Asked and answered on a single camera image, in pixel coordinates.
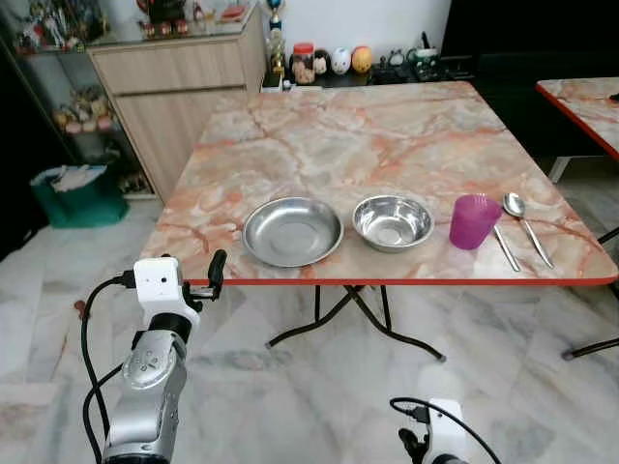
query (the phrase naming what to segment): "glass jar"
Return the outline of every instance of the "glass jar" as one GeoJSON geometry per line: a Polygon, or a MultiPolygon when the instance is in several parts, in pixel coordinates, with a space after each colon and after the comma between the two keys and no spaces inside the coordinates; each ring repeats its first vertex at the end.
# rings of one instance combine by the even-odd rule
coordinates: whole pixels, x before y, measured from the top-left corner
{"type": "Polygon", "coordinates": [[[297,84],[312,84],[315,79],[313,71],[313,43],[295,43],[292,50],[292,73],[297,84]]]}

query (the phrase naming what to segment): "metal bowl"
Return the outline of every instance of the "metal bowl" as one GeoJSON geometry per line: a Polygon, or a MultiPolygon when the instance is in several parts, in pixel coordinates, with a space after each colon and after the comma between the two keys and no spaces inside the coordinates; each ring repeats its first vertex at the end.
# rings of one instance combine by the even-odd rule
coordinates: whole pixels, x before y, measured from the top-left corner
{"type": "Polygon", "coordinates": [[[414,200],[381,195],[366,198],[352,215],[355,230],[374,248],[405,251],[423,242],[434,229],[429,211],[414,200]]]}
{"type": "Polygon", "coordinates": [[[303,197],[273,200],[250,214],[243,244],[260,261],[296,268],[320,261],[341,242],[343,225],[326,203],[303,197]]]}

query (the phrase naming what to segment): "red table edge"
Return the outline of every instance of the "red table edge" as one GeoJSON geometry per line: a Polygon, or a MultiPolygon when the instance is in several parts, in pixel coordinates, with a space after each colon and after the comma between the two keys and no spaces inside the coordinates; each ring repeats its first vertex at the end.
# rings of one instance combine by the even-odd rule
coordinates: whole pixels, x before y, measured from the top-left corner
{"type": "Polygon", "coordinates": [[[598,142],[602,148],[604,148],[609,155],[611,155],[616,160],[619,160],[619,152],[615,150],[608,142],[606,142],[603,138],[601,138],[597,132],[595,132],[591,126],[585,123],[582,119],[576,116],[565,104],[561,103],[559,99],[557,99],[554,95],[552,95],[548,90],[546,90],[540,82],[535,84],[535,89],[540,92],[549,102],[554,104],[559,111],[565,114],[574,124],[579,126],[583,131],[587,133],[591,138],[593,138],[596,142],[598,142]]]}
{"type": "MultiPolygon", "coordinates": [[[[503,286],[596,286],[617,280],[619,275],[591,278],[225,278],[224,285],[503,285],[503,286]]],[[[207,278],[190,278],[191,285],[208,285],[207,278]]]]}

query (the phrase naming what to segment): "black cable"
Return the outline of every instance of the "black cable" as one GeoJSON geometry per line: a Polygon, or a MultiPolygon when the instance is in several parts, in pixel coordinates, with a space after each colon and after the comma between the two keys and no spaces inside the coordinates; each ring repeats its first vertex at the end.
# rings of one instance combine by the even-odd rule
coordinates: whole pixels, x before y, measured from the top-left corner
{"type": "Polygon", "coordinates": [[[480,437],[475,432],[475,430],[473,430],[471,427],[466,425],[463,421],[461,421],[460,419],[455,417],[453,414],[449,413],[448,411],[445,411],[443,408],[439,408],[438,406],[436,406],[436,405],[434,405],[432,403],[428,403],[427,401],[424,401],[423,399],[418,399],[418,398],[411,398],[411,397],[403,396],[403,397],[399,397],[399,398],[392,398],[392,399],[390,399],[389,400],[389,405],[392,408],[394,408],[396,411],[398,411],[399,413],[403,413],[406,416],[412,416],[413,415],[413,410],[400,408],[399,406],[396,405],[396,403],[416,403],[416,404],[421,404],[422,406],[425,406],[425,407],[427,407],[429,409],[433,409],[434,411],[437,411],[437,412],[441,413],[442,415],[447,416],[449,419],[451,419],[452,421],[457,423],[460,427],[462,427],[464,430],[466,430],[475,440],[477,440],[477,443],[479,443],[482,446],[482,448],[484,450],[486,450],[488,455],[492,458],[492,460],[496,464],[501,464],[501,461],[496,456],[496,454],[494,454],[494,451],[492,451],[492,449],[487,445],[487,443],[482,439],[482,437],[480,437]]]}
{"type": "Polygon", "coordinates": [[[107,410],[105,409],[105,401],[103,400],[103,395],[101,393],[101,389],[99,388],[99,383],[97,381],[97,374],[95,373],[95,369],[93,367],[92,362],[90,361],[90,355],[88,354],[88,320],[90,319],[90,309],[93,305],[93,301],[105,287],[109,285],[113,285],[116,283],[123,283],[123,280],[120,276],[116,276],[106,280],[103,283],[100,283],[90,294],[88,300],[86,301],[86,307],[84,308],[84,313],[81,319],[81,354],[84,359],[84,364],[86,364],[86,371],[88,372],[88,378],[90,379],[90,385],[92,386],[95,396],[97,397],[97,403],[99,405],[99,410],[101,412],[101,419],[103,422],[103,433],[105,437],[107,437],[107,432],[109,431],[109,418],[107,416],[107,410]]]}
{"type": "MultiPolygon", "coordinates": [[[[115,376],[120,370],[123,368],[122,364],[118,364],[111,371],[109,371],[105,376],[97,382],[97,387],[101,389],[103,384],[115,376]]],[[[86,394],[84,398],[84,404],[81,408],[81,416],[84,420],[84,428],[86,429],[86,436],[88,437],[88,441],[90,442],[90,446],[93,449],[93,453],[95,454],[95,462],[100,464],[102,462],[101,450],[99,449],[99,444],[97,443],[97,437],[95,437],[95,432],[93,432],[93,427],[90,423],[90,403],[95,395],[95,389],[92,388],[86,394]]]]}

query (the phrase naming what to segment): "marble floor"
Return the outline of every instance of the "marble floor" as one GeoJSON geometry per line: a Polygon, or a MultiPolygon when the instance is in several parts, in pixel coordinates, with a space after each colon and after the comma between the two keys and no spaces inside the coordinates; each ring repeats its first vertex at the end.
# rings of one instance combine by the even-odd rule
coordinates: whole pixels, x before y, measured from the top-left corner
{"type": "MultiPolygon", "coordinates": [[[[575,161],[559,187],[602,234],[619,225],[619,173],[590,167],[575,161]]],[[[45,229],[0,263],[0,462],[93,462],[73,302],[132,265],[160,211],[138,202],[116,226],[45,229]]],[[[375,289],[364,292],[378,308],[375,289]]],[[[342,294],[326,287],[324,307],[342,294]]],[[[456,399],[504,463],[617,462],[619,349],[560,358],[617,336],[619,304],[606,288],[392,287],[389,299],[394,327],[446,363],[384,337],[353,305],[268,351],[265,341],[311,320],[311,289],[225,288],[192,341],[174,462],[410,462],[397,435],[410,422],[388,405],[397,395],[456,399]]],[[[100,375],[127,356],[140,317],[132,291],[96,301],[100,375]]],[[[104,394],[111,407],[118,383],[104,394]]],[[[468,445],[469,462],[489,462],[468,445]]]]}

